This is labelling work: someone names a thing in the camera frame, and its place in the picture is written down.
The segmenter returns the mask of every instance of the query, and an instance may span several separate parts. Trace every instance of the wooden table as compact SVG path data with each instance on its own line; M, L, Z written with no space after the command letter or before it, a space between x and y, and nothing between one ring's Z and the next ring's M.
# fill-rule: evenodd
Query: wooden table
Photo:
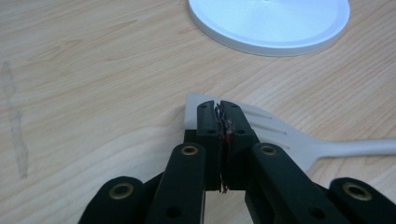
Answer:
M0 223L77 223L107 180L163 171L191 91L326 140L396 137L396 1L351 0L335 44L289 58L222 46L187 4L1 1ZM395 156L323 159L308 175L396 202ZM251 223L243 196L207 193L205 223Z

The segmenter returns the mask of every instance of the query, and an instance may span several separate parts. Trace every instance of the spatula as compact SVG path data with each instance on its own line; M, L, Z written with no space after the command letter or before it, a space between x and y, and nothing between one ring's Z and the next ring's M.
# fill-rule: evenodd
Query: spatula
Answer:
M199 104L211 100L219 103L221 99L199 93L189 93L187 95L184 118L185 129L197 128L196 108ZM285 121L258 107L233 103L242 108L250 126L261 142L282 147L305 172L317 159L323 157L396 155L396 138L328 142L302 133Z

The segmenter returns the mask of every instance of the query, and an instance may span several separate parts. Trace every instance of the slotted spatula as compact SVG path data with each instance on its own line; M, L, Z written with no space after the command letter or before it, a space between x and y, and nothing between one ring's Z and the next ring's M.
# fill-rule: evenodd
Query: slotted spatula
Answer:
M187 95L185 129L197 128L196 108L199 104L211 100L216 104L221 99L199 93ZM283 120L255 106L233 103L242 108L247 121L261 142L282 147L305 172L317 159L322 157L396 155L396 138L328 142L302 133Z

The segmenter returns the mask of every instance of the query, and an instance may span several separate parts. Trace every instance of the gray plastic spatula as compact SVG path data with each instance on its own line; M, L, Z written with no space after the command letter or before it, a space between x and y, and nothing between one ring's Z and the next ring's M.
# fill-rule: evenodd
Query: gray plastic spatula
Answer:
M187 95L184 118L185 129L197 128L196 108L207 101L220 102L220 98L199 93ZM346 142L328 142L302 133L276 116L251 105L237 102L256 132L261 142L282 147L289 156L307 171L314 162L322 157L350 157L366 155L396 155L396 138L360 140Z

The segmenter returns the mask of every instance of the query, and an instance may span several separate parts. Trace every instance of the wood grain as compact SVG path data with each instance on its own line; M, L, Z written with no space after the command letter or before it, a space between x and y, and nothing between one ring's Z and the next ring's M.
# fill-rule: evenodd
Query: wood grain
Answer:
M154 177L182 141L190 91L326 140L396 137L396 2L350 5L330 48L268 58L204 35L187 1L1 1L0 223L77 223L107 180ZM324 159L308 175L396 202L395 156ZM208 193L205 223L251 223L243 193Z

